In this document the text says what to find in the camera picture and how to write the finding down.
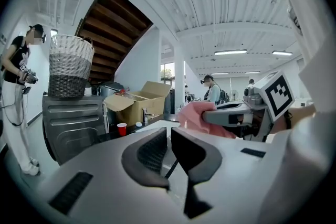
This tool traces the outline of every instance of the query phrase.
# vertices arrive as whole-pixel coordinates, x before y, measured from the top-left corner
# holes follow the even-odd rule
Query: white shoe
[[[39,162],[38,162],[38,160],[36,160],[36,159],[33,159],[32,157],[29,157],[30,158],[30,163],[31,164],[33,164],[33,165],[35,165],[35,166],[39,166]]]
[[[29,170],[22,170],[22,173],[24,173],[26,175],[36,176],[39,171],[40,171],[40,168],[31,164],[30,169]]]

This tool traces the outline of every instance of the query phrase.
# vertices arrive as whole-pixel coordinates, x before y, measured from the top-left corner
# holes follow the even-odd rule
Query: pink cloth
[[[236,135],[225,130],[222,126],[203,121],[202,113],[209,110],[216,110],[215,103],[191,102],[178,113],[177,118],[181,124],[181,127],[186,126],[187,129],[199,131],[202,133],[235,139]]]

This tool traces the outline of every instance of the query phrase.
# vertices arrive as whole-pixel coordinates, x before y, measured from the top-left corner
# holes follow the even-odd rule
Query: black t-shirt
[[[16,68],[20,69],[22,65],[27,65],[28,63],[29,47],[26,43],[23,44],[23,36],[17,36],[14,38],[12,45],[15,45],[16,50],[12,56],[11,62]],[[19,77],[16,74],[5,70],[5,81],[23,85],[18,82],[18,79]]]

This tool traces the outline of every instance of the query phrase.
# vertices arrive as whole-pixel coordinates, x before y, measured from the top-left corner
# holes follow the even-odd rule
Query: laundry basket
[[[54,35],[51,38],[48,96],[84,96],[95,54],[90,41],[91,44],[70,35]]]

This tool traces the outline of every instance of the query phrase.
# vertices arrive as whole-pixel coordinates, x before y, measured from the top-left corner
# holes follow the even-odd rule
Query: red plastic cup
[[[119,124],[117,124],[118,131],[119,131],[119,134],[121,136],[126,135],[126,126],[127,126],[126,123],[119,123]]]

